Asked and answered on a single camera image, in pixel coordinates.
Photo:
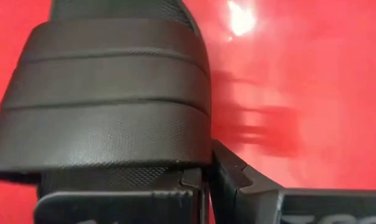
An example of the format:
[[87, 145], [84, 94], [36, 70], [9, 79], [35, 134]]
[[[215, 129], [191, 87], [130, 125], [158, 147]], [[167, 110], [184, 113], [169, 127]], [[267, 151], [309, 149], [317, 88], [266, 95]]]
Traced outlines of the red plastic bin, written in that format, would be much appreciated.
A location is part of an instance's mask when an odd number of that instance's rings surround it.
[[[376, 224], [376, 0], [183, 0], [206, 46], [212, 141], [283, 188], [280, 224]], [[52, 0], [0, 0], [0, 104]], [[0, 224], [40, 182], [0, 179]]]

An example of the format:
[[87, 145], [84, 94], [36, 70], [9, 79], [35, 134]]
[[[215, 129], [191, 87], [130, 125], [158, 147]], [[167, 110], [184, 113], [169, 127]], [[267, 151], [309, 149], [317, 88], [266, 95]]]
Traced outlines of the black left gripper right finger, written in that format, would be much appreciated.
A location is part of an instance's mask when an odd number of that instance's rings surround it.
[[208, 180], [215, 224], [280, 224], [282, 186], [218, 140], [212, 141]]

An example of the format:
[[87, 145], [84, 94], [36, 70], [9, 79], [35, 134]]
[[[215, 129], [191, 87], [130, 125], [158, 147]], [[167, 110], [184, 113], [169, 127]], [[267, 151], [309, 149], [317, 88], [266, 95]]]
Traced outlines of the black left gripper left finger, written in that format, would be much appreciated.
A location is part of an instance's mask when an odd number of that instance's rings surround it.
[[38, 186], [34, 224], [208, 224], [201, 169], [57, 171]]

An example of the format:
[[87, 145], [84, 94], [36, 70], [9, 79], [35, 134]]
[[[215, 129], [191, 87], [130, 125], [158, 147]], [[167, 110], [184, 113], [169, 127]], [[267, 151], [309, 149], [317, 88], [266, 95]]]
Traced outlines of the black rubber slide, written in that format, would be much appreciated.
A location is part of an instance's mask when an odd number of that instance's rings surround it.
[[211, 80], [183, 0], [52, 0], [0, 104], [0, 179], [140, 187], [211, 161]]

